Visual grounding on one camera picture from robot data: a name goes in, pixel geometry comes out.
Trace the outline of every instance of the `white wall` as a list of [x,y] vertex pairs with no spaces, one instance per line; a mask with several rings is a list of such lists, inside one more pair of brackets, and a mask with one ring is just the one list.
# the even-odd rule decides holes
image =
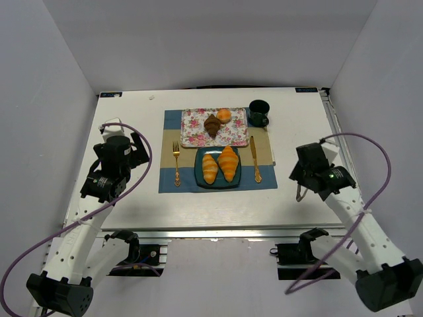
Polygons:
[[[0,9],[0,274],[61,226],[96,98],[41,0]],[[26,315],[25,283],[46,249],[27,257],[6,299]],[[0,316],[5,312],[0,309]]]
[[[332,87],[344,131],[379,141],[393,163],[391,184],[375,217],[410,258],[423,260],[423,2],[378,1]],[[350,140],[367,198],[382,184],[386,164],[365,141]],[[411,301],[423,316],[423,290]]]
[[44,0],[95,92],[330,87],[376,0]]

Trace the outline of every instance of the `mug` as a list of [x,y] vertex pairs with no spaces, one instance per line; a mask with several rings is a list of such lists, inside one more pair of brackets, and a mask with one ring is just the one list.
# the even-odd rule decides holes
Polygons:
[[269,124],[267,115],[270,110],[270,106],[263,100],[254,100],[249,106],[248,120],[250,124],[255,127],[266,127]]

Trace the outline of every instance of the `pink floral tray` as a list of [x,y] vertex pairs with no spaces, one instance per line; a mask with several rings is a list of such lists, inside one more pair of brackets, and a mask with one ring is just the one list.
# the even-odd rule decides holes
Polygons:
[[219,108],[186,109],[182,111],[180,143],[183,147],[245,147],[249,143],[247,114],[244,108],[230,108],[232,119],[222,124],[216,138],[212,139],[204,129],[210,114],[216,115]]

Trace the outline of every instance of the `croissant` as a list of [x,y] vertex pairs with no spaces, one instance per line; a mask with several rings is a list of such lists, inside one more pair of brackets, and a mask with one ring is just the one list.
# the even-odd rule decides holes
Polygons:
[[204,127],[209,133],[210,137],[214,138],[220,129],[220,121],[214,116],[214,114],[211,114],[204,122]]
[[223,149],[222,154],[217,158],[223,175],[228,182],[232,182],[239,162],[238,155],[235,154],[230,146]]
[[217,164],[210,154],[203,156],[203,177],[207,184],[214,183],[217,175]]

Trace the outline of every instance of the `pastry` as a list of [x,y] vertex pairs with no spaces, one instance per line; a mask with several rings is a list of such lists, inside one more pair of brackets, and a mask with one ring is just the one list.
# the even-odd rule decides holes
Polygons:
[[203,177],[207,184],[214,183],[217,175],[217,163],[210,154],[203,156]]
[[221,109],[217,113],[216,117],[219,119],[221,123],[227,123],[231,121],[232,113],[228,109]]
[[210,137],[215,138],[220,129],[220,121],[214,116],[214,114],[211,114],[204,122],[204,127]]
[[232,182],[239,162],[238,155],[230,146],[223,149],[222,154],[217,158],[219,166],[222,169],[223,175],[228,182]]

